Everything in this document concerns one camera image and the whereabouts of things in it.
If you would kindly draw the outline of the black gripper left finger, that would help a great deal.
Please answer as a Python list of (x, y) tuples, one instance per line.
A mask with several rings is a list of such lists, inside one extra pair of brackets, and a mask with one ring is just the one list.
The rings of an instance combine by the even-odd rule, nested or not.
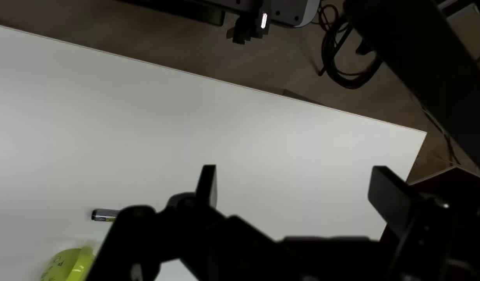
[(206, 165), (194, 193), (174, 196), (163, 211), (122, 210), (88, 281), (156, 281), (181, 261), (197, 281), (272, 281), (275, 244), (241, 218), (217, 210), (217, 168)]

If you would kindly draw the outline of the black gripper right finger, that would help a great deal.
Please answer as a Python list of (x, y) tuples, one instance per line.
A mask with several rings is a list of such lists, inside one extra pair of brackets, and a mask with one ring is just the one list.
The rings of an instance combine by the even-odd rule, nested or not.
[(368, 200), (400, 239), (387, 281), (443, 281), (454, 241), (454, 210), (423, 197), (386, 166), (373, 169)]

